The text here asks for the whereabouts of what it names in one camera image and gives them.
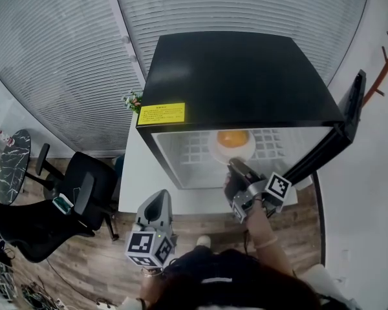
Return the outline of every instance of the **window blind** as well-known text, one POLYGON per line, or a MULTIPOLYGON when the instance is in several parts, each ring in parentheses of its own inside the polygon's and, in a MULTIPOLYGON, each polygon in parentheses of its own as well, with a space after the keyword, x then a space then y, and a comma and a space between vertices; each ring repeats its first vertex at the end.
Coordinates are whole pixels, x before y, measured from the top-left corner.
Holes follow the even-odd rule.
POLYGON ((0 0, 0 79, 73 149, 125 149, 142 89, 108 0, 0 0))
POLYGON ((162 34, 248 31, 293 38, 329 83, 366 0, 119 0, 145 72, 162 34))

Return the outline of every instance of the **orange food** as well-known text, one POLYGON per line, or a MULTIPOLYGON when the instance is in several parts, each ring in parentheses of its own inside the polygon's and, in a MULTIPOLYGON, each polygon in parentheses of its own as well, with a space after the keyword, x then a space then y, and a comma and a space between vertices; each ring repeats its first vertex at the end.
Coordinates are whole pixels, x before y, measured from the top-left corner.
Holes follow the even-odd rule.
POLYGON ((248 131, 218 131, 217 141, 227 148, 240 147, 248 142, 248 131))

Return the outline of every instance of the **black marble table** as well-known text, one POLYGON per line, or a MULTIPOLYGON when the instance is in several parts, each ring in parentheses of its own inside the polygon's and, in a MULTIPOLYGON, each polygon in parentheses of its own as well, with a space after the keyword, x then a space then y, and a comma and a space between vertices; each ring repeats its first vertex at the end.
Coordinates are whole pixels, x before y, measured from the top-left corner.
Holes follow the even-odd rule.
POLYGON ((0 159, 0 202, 12 204, 27 175, 30 157, 30 134, 19 130, 13 135, 14 144, 6 147, 0 159))

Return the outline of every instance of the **yellow warning label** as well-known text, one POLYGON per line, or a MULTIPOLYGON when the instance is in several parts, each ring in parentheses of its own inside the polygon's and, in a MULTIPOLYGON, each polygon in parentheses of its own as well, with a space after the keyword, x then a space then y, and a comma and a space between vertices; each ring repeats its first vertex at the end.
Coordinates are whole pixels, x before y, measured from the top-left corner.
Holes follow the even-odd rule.
POLYGON ((138 125, 178 123, 184 121, 186 104, 144 106, 140 111, 138 125))

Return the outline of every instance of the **white table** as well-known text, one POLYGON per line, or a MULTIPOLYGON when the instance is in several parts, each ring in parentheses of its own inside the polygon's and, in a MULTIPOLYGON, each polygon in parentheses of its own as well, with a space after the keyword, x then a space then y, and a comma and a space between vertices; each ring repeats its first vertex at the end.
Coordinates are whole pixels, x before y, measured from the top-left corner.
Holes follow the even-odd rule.
MULTIPOLYGON (((222 189, 180 190, 169 179, 135 128, 134 114, 129 129, 122 172, 119 211, 137 212, 138 207, 155 192, 166 189, 171 195, 173 214, 217 214, 231 212, 222 189)), ((302 186, 311 180, 302 181, 302 186)), ((297 203, 294 187, 285 205, 297 203)))

